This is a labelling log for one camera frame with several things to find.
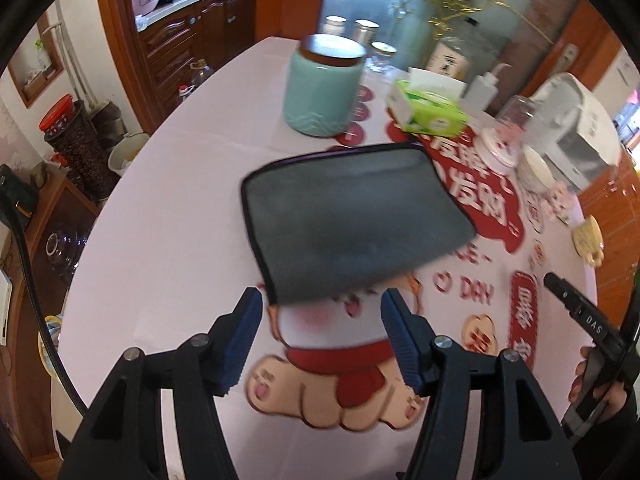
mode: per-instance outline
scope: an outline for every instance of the gray microfiber cloth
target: gray microfiber cloth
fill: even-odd
[[[415,144],[278,160],[249,174],[241,195],[270,304],[361,290],[476,236]]]

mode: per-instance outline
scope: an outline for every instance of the brown jar lid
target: brown jar lid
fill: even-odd
[[[332,34],[312,34],[300,42],[300,55],[327,66],[354,66],[367,57],[359,43]]]

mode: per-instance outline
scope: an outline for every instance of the teal ceramic jar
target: teal ceramic jar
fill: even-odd
[[[302,134],[333,137],[351,123],[367,51],[353,40],[314,34],[291,57],[284,98],[287,124]]]

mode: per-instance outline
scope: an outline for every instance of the hand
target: hand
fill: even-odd
[[[580,348],[580,355],[587,359],[592,348],[589,346],[583,346]],[[582,361],[575,368],[575,374],[577,377],[574,379],[574,383],[571,385],[571,391],[569,392],[569,402],[574,403],[580,396],[582,390],[582,377],[584,371],[587,368],[587,361]],[[626,403],[626,391],[625,387],[620,382],[615,382],[609,389],[610,384],[603,384],[593,391],[593,398],[600,400],[602,396],[605,396],[605,400],[608,402],[607,407],[598,419],[598,423],[605,422],[612,418],[617,412],[619,412]]]

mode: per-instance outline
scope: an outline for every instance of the doorframe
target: doorframe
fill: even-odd
[[[162,123],[144,54],[138,43],[138,31],[132,16],[131,0],[98,0],[104,33],[122,86],[142,129],[152,134]]]

